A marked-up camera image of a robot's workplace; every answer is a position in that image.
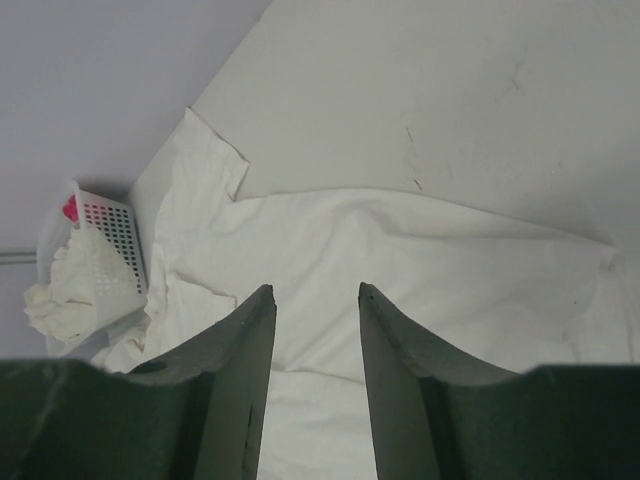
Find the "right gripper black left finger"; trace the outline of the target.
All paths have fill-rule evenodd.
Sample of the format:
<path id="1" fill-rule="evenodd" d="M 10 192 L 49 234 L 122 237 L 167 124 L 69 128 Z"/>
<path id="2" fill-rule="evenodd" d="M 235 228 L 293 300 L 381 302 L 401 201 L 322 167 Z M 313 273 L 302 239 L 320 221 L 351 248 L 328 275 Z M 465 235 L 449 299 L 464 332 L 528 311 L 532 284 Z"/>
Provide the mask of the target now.
<path id="1" fill-rule="evenodd" d="M 260 286 L 226 318 L 130 374 L 188 387 L 172 479 L 255 479 L 277 307 Z"/>

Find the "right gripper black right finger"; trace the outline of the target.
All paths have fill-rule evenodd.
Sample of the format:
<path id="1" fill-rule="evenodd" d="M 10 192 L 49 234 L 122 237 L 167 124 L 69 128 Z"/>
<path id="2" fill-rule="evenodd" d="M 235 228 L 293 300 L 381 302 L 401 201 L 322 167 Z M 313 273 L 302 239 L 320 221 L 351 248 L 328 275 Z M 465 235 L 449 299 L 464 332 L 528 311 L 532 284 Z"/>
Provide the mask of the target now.
<path id="1" fill-rule="evenodd" d="M 378 477 L 464 478 L 446 389 L 492 385 L 513 372 L 424 328 L 372 284 L 360 285 L 358 308 Z"/>

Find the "white t shirt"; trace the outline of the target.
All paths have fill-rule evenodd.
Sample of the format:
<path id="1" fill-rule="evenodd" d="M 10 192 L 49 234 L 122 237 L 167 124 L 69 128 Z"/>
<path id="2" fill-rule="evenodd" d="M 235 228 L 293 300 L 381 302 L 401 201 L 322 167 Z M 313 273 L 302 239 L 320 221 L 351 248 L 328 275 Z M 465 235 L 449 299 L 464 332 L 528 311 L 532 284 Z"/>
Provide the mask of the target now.
<path id="1" fill-rule="evenodd" d="M 375 477 L 357 306 L 364 282 L 455 346 L 510 370 L 631 358 L 609 246 L 403 192 L 238 200 L 247 162 L 193 112 L 170 153 L 148 318 L 98 359 L 128 371 L 271 285 L 262 479 Z"/>

